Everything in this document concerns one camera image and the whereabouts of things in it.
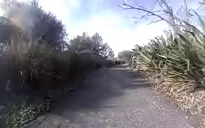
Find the tall grass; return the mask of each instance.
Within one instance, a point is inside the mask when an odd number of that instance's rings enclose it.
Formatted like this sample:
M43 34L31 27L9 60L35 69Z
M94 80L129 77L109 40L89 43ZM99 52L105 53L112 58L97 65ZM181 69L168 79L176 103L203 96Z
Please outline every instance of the tall grass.
M177 37L166 32L166 37L156 37L146 46L136 46L133 49L136 65L162 75L193 79L196 87L205 87L205 22L197 16L202 31L186 24Z

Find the asphalt road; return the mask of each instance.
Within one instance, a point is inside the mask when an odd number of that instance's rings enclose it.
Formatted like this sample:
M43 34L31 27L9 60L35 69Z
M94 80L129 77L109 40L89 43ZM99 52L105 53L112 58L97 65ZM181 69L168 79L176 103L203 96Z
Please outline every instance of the asphalt road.
M197 128L126 66L102 68L31 128Z

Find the distant tree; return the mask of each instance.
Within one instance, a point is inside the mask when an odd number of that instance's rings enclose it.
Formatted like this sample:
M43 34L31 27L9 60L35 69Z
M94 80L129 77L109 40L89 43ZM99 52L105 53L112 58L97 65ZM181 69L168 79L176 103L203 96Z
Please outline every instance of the distant tree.
M92 37L83 33L70 41L70 50L75 52L89 52L103 58L112 57L114 53L107 43L103 43L102 37L95 33Z
M133 52L130 50L124 50L118 53L118 58L129 62L133 56Z

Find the sky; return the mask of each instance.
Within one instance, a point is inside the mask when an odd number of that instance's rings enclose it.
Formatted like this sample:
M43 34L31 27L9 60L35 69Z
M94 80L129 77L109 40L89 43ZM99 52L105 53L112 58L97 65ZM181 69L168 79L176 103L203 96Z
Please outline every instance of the sky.
M136 20L142 13L123 10L119 7L123 0L38 0L45 11L50 11L66 27L72 39L76 35L87 32L93 35L98 32L105 43L108 43L117 55L122 50L134 48L134 45L143 45L159 36L169 27L164 22L148 23L151 19ZM133 5L154 7L155 0L125 0ZM199 9L198 0L187 0L192 9ZM170 4L181 14L181 0L172 0Z

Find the paved path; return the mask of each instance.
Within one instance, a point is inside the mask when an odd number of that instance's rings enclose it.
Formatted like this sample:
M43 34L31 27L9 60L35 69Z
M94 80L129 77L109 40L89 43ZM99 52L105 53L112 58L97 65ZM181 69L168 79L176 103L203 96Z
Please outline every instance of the paved path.
M103 68L32 128L197 128L125 66Z

